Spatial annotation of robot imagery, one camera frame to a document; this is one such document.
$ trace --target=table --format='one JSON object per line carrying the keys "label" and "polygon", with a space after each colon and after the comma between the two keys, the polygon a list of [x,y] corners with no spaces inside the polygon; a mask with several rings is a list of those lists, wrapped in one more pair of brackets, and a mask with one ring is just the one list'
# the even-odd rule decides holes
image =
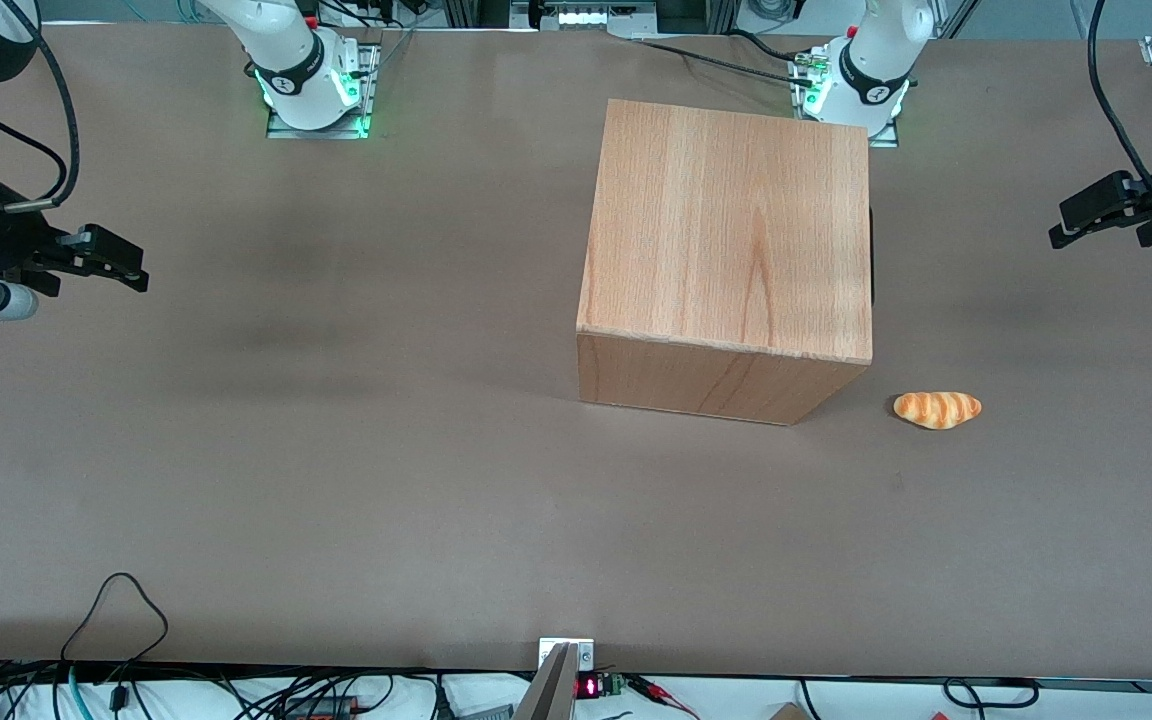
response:
{"label": "table", "polygon": [[[782,86],[419,33],[369,141],[265,141],[227,29],[50,37],[83,142],[52,222],[124,234],[152,282],[0,325],[0,657],[54,657],[129,570],[159,660],[500,669],[579,632],[623,670],[1152,679],[1152,250],[1046,238],[1126,167],[1082,45],[929,45],[872,154],[873,367],[781,429],[583,406],[573,329],[605,101]],[[1106,41],[1102,76],[1152,167],[1152,68]],[[41,63],[0,118],[63,146]],[[0,137],[0,179],[50,164]],[[910,427],[915,389],[984,414]],[[121,588],[76,655],[154,629]]]}

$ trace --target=cable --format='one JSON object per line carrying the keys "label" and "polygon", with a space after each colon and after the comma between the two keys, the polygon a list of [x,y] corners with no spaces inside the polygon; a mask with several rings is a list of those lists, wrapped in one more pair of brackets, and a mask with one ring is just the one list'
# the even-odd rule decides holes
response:
{"label": "cable", "polygon": [[[953,692],[950,692],[950,688],[953,687],[965,689],[969,696],[972,696],[972,699],[970,702],[960,700],[957,697],[954,696]],[[984,711],[986,711],[987,708],[1021,710],[1024,707],[1029,707],[1030,705],[1033,705],[1033,703],[1038,702],[1038,683],[1034,683],[1032,682],[1032,680],[1030,680],[1029,691],[1030,696],[1021,702],[983,702],[980,700],[980,695],[975,691],[975,688],[972,688],[972,684],[968,683],[963,679],[946,679],[945,682],[941,683],[941,692],[945,694],[946,700],[952,702],[954,703],[954,705],[963,707],[965,710],[977,711],[977,717],[979,718],[979,720],[986,720]]]}
{"label": "cable", "polygon": [[150,22],[145,15],[141,14],[141,10],[136,8],[136,5],[132,5],[132,0],[123,0],[123,5],[127,5],[127,9],[131,10],[132,15],[136,15],[137,18],[141,18],[142,23]]}
{"label": "cable", "polygon": [[696,715],[695,710],[684,705],[684,703],[679,700],[679,698],[673,697],[667,689],[653,683],[652,680],[644,679],[643,675],[635,675],[630,673],[623,674],[622,676],[626,679],[626,687],[647,698],[650,702],[657,703],[657,705],[681,710],[688,715],[691,715],[694,720],[700,720],[700,717]]}
{"label": "cable", "polygon": [[1139,152],[1132,145],[1132,141],[1130,141],[1128,131],[1123,127],[1123,120],[1119,119],[1119,115],[1111,106],[1111,100],[1105,96],[1105,88],[1101,88],[1101,73],[1097,68],[1096,62],[1096,36],[1097,31],[1100,31],[1101,14],[1104,12],[1105,0],[1096,0],[1096,6],[1092,8],[1091,22],[1087,23],[1087,76],[1092,81],[1092,94],[1096,94],[1096,100],[1101,105],[1105,119],[1114,128],[1114,135],[1119,138],[1119,145],[1123,146],[1128,160],[1132,161],[1132,167],[1138,176],[1140,176],[1140,182],[1152,192],[1152,174],[1149,174],[1149,168],[1144,167],[1144,161],[1140,160]]}
{"label": "cable", "polygon": [[141,685],[136,684],[136,679],[131,680],[132,696],[136,696],[136,705],[141,707],[141,714],[145,715],[145,720],[154,720],[154,717],[150,715],[150,708],[145,705],[145,698],[141,697]]}
{"label": "cable", "polygon": [[69,638],[65,642],[63,646],[60,646],[61,661],[65,662],[70,661],[69,657],[65,655],[65,653],[69,651],[70,643],[74,643],[74,638],[78,637],[78,632],[83,632],[83,629],[86,628],[88,623],[91,623],[92,615],[96,613],[96,606],[100,605],[100,598],[105,594],[105,589],[109,586],[109,583],[113,583],[114,579],[118,578],[130,579],[131,583],[136,585],[136,592],[141,593],[141,600],[145,601],[145,605],[149,606],[150,609],[153,611],[157,616],[159,616],[159,621],[160,623],[162,623],[162,632],[159,632],[159,637],[157,637],[154,642],[147,644],[147,646],[145,646],[145,650],[137,652],[136,655],[132,655],[131,659],[127,660],[127,662],[124,662],[123,666],[131,665],[132,662],[141,660],[142,657],[145,657],[145,653],[150,652],[151,650],[154,650],[156,647],[159,647],[159,643],[164,642],[164,639],[168,637],[168,631],[172,629],[172,626],[168,624],[168,616],[164,615],[162,611],[159,609],[159,606],[154,605],[154,601],[150,600],[150,596],[145,593],[145,588],[141,586],[141,581],[136,579],[136,575],[131,575],[130,573],[124,573],[120,570],[118,573],[112,573],[109,577],[105,578],[105,582],[100,584],[99,591],[96,591],[96,599],[92,600],[92,606],[88,607],[88,614],[83,615],[82,623],[78,623],[77,628],[74,628],[74,632],[69,632]]}
{"label": "cable", "polygon": [[83,720],[94,720],[92,718],[92,711],[88,710],[88,703],[83,700],[82,694],[78,692],[78,680],[74,676],[74,666],[69,666],[69,694],[74,696],[74,705],[78,707],[78,714],[83,715]]}
{"label": "cable", "polygon": [[748,0],[749,9],[764,20],[799,18],[806,0]]}
{"label": "cable", "polygon": [[60,684],[60,665],[56,665],[56,670],[51,675],[51,714],[54,720],[60,720],[60,700],[58,699],[56,687]]}
{"label": "cable", "polygon": [[320,3],[328,6],[328,8],[332,8],[338,13],[347,15],[347,17],[356,18],[359,23],[364,24],[364,26],[372,26],[372,24],[370,23],[379,22],[387,24],[387,26],[407,28],[404,26],[403,23],[397,22],[397,20],[395,18],[372,18],[371,15],[359,15],[353,10],[347,10],[342,5],[335,3],[334,0],[319,0],[319,1]]}
{"label": "cable", "polygon": [[812,715],[812,720],[820,720],[819,712],[814,711],[814,704],[812,703],[812,691],[809,691],[808,682],[805,679],[799,679],[799,687],[803,688],[803,705],[808,706],[808,713]]}
{"label": "cable", "polygon": [[56,165],[56,182],[52,184],[51,189],[43,196],[51,197],[52,195],[55,195],[55,192],[60,190],[60,185],[65,183],[65,176],[68,176],[69,174],[69,168],[65,167],[65,160],[61,159],[59,154],[56,154],[56,151],[47,147],[46,145],[44,145],[44,143],[40,143],[32,137],[29,137],[25,132],[21,132],[18,131],[18,129],[8,127],[8,124],[6,124],[3,120],[0,120],[0,132],[3,132],[3,135],[6,136],[13,137],[14,141],[23,142],[28,146],[33,147],[38,152],[41,152],[47,158],[51,158],[51,161]]}
{"label": "cable", "polygon": [[389,696],[393,692],[394,692],[394,676],[389,675],[389,689],[387,689],[387,691],[385,691],[385,694],[380,696],[380,700],[376,702],[374,705],[372,705],[371,707],[365,707],[364,710],[358,712],[358,715],[364,715],[366,714],[366,712],[371,712],[372,710],[380,707],[381,705],[384,705],[386,700],[389,699]]}
{"label": "cable", "polygon": [[682,55],[684,58],[691,58],[692,60],[700,60],[702,63],[718,65],[719,68],[727,68],[728,70],[735,70],[736,73],[750,74],[750,76],[758,76],[768,79],[780,81],[790,83],[790,85],[799,85],[804,88],[812,86],[812,81],[806,78],[796,78],[790,76],[778,76],[775,73],[768,73],[765,70],[758,70],[755,68],[748,68],[744,65],[728,63],[727,60],[719,60],[717,58],[707,58],[704,55],[698,55],[692,53],[690,50],[682,50],[681,47],[669,47],[668,45],[658,45],[654,41],[646,40],[630,40],[635,45],[644,45],[646,47],[655,47],[655,50],[664,50],[666,53],[673,53],[675,55]]}
{"label": "cable", "polygon": [[744,37],[745,40],[752,41],[755,47],[761,50],[763,53],[772,55],[776,60],[785,60],[787,63],[791,63],[794,59],[797,58],[798,55],[803,55],[812,51],[812,50],[799,50],[796,51],[796,53],[781,53],[781,51],[773,50],[772,46],[765,44],[761,37],[756,36],[753,32],[746,32],[744,31],[744,29],[741,29],[738,26],[732,28],[730,31],[727,31],[727,35],[735,37]]}
{"label": "cable", "polygon": [[[47,61],[47,69],[51,69],[51,78],[56,82],[56,91],[60,93],[60,104],[65,108],[65,127],[69,131],[69,174],[65,177],[65,185],[60,188],[60,194],[54,197],[40,197],[38,200],[50,200],[52,209],[59,209],[61,202],[68,199],[69,195],[74,191],[74,184],[78,182],[78,119],[74,116],[74,100],[69,96],[69,86],[65,84],[65,75],[60,71],[60,63],[56,61],[56,56],[51,53],[51,46],[47,41],[41,38],[41,31],[38,29],[33,22],[24,14],[24,10],[20,9],[20,6],[15,3],[15,0],[3,0],[6,8],[12,12],[13,17],[17,20],[20,24],[29,32],[29,37],[33,38],[33,41],[38,44],[38,53],[41,53],[41,59]],[[20,204],[15,211],[29,211],[36,209],[22,209]],[[5,205],[5,211],[13,211],[13,205]]]}

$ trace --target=wooden box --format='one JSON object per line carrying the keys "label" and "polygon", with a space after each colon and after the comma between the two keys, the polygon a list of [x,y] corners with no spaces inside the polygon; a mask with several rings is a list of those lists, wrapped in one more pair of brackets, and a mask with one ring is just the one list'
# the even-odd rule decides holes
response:
{"label": "wooden box", "polygon": [[612,100],[579,396],[793,424],[870,344],[864,129]]}

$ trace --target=electrical wire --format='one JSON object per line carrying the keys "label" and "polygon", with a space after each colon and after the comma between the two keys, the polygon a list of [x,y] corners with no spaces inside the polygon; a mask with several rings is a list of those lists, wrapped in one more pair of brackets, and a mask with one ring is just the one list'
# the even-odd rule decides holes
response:
{"label": "electrical wire", "polygon": [[429,720],[434,720],[434,717],[438,717],[438,702],[439,702],[439,696],[442,696],[444,694],[444,683],[440,683],[439,680],[425,679],[425,676],[422,675],[403,675],[403,679],[425,680],[426,683],[434,685],[434,707],[431,708],[429,712]]}
{"label": "electrical wire", "polygon": [[[65,108],[65,128],[69,132],[69,173],[65,177],[65,183],[61,185],[58,195],[40,197],[40,200],[50,200],[50,205],[53,209],[59,209],[61,202],[69,199],[69,196],[73,195],[74,184],[78,182],[78,119],[74,116],[74,100],[69,96],[69,86],[65,84],[65,75],[60,71],[60,63],[56,61],[56,55],[52,54],[51,46],[41,37],[40,29],[24,14],[24,10],[20,9],[15,0],[3,0],[3,5],[12,12],[13,17],[29,32],[29,37],[33,38],[33,41],[37,41],[38,53],[41,53],[41,59],[46,60],[47,69],[51,69],[51,78],[56,82],[56,91],[60,93],[60,105]],[[5,205],[3,210],[10,213],[13,205]],[[31,209],[15,209],[15,211],[28,210]]]}
{"label": "electrical wire", "polygon": [[380,696],[380,700],[372,703],[371,707],[365,707],[364,710],[362,710],[358,715],[364,715],[366,714],[366,712],[371,712],[372,710],[380,707],[381,705],[384,705],[386,700],[389,699],[389,696],[393,692],[394,692],[394,676],[389,675],[389,689],[387,689],[387,691],[385,691],[385,694]]}
{"label": "electrical wire", "polygon": [[397,54],[397,51],[401,50],[401,47],[404,44],[411,41],[411,36],[416,32],[416,26],[418,26],[419,23],[422,22],[425,22],[424,15],[417,17],[416,21],[411,24],[411,26],[409,26],[406,31],[403,31],[403,36],[397,38],[397,44],[394,45],[393,50],[391,50],[389,53],[385,54],[385,56],[380,59],[379,63],[376,63],[377,73],[380,71],[380,68],[385,67],[385,63],[388,63],[391,58]]}
{"label": "electrical wire", "polygon": [[1091,22],[1087,23],[1087,76],[1092,81],[1092,94],[1096,94],[1097,104],[1101,105],[1105,119],[1114,128],[1114,135],[1117,137],[1119,145],[1123,146],[1128,160],[1132,161],[1132,167],[1138,176],[1140,176],[1140,182],[1152,192],[1152,174],[1149,174],[1149,168],[1144,167],[1144,161],[1140,160],[1139,152],[1132,145],[1132,138],[1128,137],[1128,131],[1123,127],[1123,120],[1119,119],[1117,113],[1111,106],[1111,100],[1105,96],[1105,88],[1101,88],[1101,73],[1100,68],[1097,67],[1096,60],[1096,37],[1097,32],[1100,31],[1101,14],[1104,12],[1105,0],[1096,0],[1096,5],[1092,8]]}
{"label": "electrical wire", "polygon": [[[970,702],[961,700],[952,692],[950,688],[963,688],[968,691],[968,696],[972,697]],[[968,683],[964,679],[946,679],[941,683],[941,692],[945,694],[945,699],[954,703],[954,705],[960,706],[964,710],[977,711],[977,717],[979,720],[986,720],[984,711],[986,710],[1021,710],[1034,705],[1038,702],[1038,683],[1029,683],[1030,696],[1021,702],[983,702],[980,700],[980,694],[975,691],[972,684]]]}
{"label": "electrical wire", "polygon": [[808,689],[806,679],[799,679],[799,687],[803,688],[803,705],[808,706],[808,713],[812,715],[812,720],[820,720],[819,712],[814,711],[814,703],[812,703],[812,691]]}
{"label": "electrical wire", "polygon": [[88,614],[83,615],[82,623],[78,623],[77,628],[74,628],[74,632],[69,632],[69,638],[65,639],[63,646],[60,646],[61,661],[63,662],[70,661],[69,657],[67,657],[67,652],[69,651],[70,644],[74,643],[74,638],[77,638],[79,632],[83,632],[84,628],[88,628],[88,623],[91,623],[92,615],[96,614],[96,607],[100,605],[101,597],[105,597],[105,589],[109,588],[109,583],[113,583],[114,579],[118,578],[128,578],[129,582],[132,583],[132,585],[136,588],[136,592],[141,593],[141,600],[145,601],[147,608],[153,611],[154,614],[159,616],[159,621],[162,624],[162,632],[159,632],[159,637],[157,637],[154,642],[147,644],[147,646],[145,646],[145,650],[137,652],[136,655],[131,657],[131,659],[124,661],[123,666],[131,665],[132,662],[141,660],[142,657],[145,657],[147,652],[154,650],[156,647],[159,647],[159,643],[164,642],[164,639],[168,637],[168,631],[172,629],[172,626],[168,623],[168,616],[164,615],[164,612],[160,609],[160,607],[157,606],[154,601],[150,600],[150,596],[146,594],[145,588],[141,586],[141,579],[136,579],[136,575],[131,575],[130,573],[124,573],[120,570],[118,573],[112,573],[109,577],[105,578],[105,582],[100,584],[100,589],[97,589],[96,599],[92,600],[91,607],[88,607]]}
{"label": "electrical wire", "polygon": [[673,702],[673,703],[668,703],[667,702],[666,703],[666,707],[673,707],[675,710],[684,711],[688,715],[691,715],[694,720],[700,720],[700,717],[696,715],[696,711],[695,710],[688,707],[687,705],[682,705],[681,702]]}
{"label": "electrical wire", "polygon": [[150,707],[145,705],[145,698],[141,697],[141,685],[136,684],[136,679],[131,680],[132,696],[136,697],[136,706],[141,707],[141,714],[145,715],[145,720],[154,720],[154,717],[150,715]]}
{"label": "electrical wire", "polygon": [[60,666],[56,666],[56,670],[51,675],[51,714],[52,719],[60,720],[60,700],[58,685],[60,684]]}
{"label": "electrical wire", "polygon": [[751,13],[764,20],[799,18],[804,3],[806,0],[748,0],[745,2]]}
{"label": "electrical wire", "polygon": [[132,5],[132,0],[123,0],[123,5],[127,5],[127,9],[131,10],[132,15],[136,15],[137,18],[141,18],[142,23],[150,22],[150,20],[141,13],[141,9],[138,9],[136,5]]}
{"label": "electrical wire", "polygon": [[78,692],[78,679],[74,675],[73,665],[69,666],[69,694],[74,697],[74,706],[78,707],[78,714],[83,715],[83,720],[94,720],[92,711],[88,710],[88,702],[84,702],[82,694]]}
{"label": "electrical wire", "polygon": [[364,24],[364,26],[372,26],[371,23],[378,23],[378,22],[385,23],[387,24],[387,26],[397,26],[397,28],[404,26],[403,23],[397,22],[397,20],[395,18],[374,18],[371,17],[371,15],[359,15],[358,13],[346,9],[341,3],[335,3],[334,0],[319,0],[319,1],[320,3],[328,6],[328,8],[332,8],[333,10],[342,15],[346,15],[349,18],[356,18],[359,23]]}
{"label": "electrical wire", "polygon": [[692,60],[700,60],[702,63],[718,65],[719,68],[727,68],[728,70],[735,70],[736,73],[750,74],[750,76],[764,77],[768,79],[780,81],[790,83],[790,85],[810,88],[812,86],[812,81],[806,78],[796,78],[790,76],[778,76],[775,73],[768,73],[767,70],[759,70],[755,68],[748,68],[744,65],[728,63],[727,60],[719,60],[717,58],[707,58],[705,55],[699,55],[692,53],[690,50],[682,50],[681,47],[669,47],[668,45],[659,45],[654,41],[646,40],[630,40],[635,45],[644,45],[646,47],[655,47],[655,50],[664,50],[666,53],[673,53],[675,55],[682,55],[684,58],[691,58]]}
{"label": "electrical wire", "polygon": [[0,132],[3,132],[3,135],[8,137],[13,137],[14,141],[23,142],[28,146],[41,152],[47,158],[51,158],[51,161],[56,165],[56,182],[52,183],[51,189],[47,190],[47,192],[41,194],[41,197],[51,197],[52,195],[55,195],[55,192],[60,190],[60,187],[65,184],[65,177],[69,174],[69,168],[65,167],[65,160],[56,154],[56,151],[47,147],[44,143],[29,137],[25,132],[21,132],[18,129],[9,127],[3,122],[3,120],[0,120]]}
{"label": "electrical wire", "polygon": [[758,50],[761,50],[764,54],[772,55],[776,60],[785,60],[787,63],[791,63],[795,60],[795,58],[797,58],[798,55],[803,55],[803,54],[810,53],[810,51],[812,51],[809,47],[809,50],[799,50],[799,51],[795,51],[795,53],[781,53],[781,51],[773,50],[773,47],[771,45],[765,44],[765,41],[763,41],[761,37],[756,36],[753,32],[746,32],[746,31],[744,31],[744,29],[741,29],[738,26],[734,26],[733,29],[730,29],[730,31],[727,31],[727,35],[735,36],[735,37],[744,37],[745,40],[752,41],[753,45],[755,45],[755,47],[758,47]]}

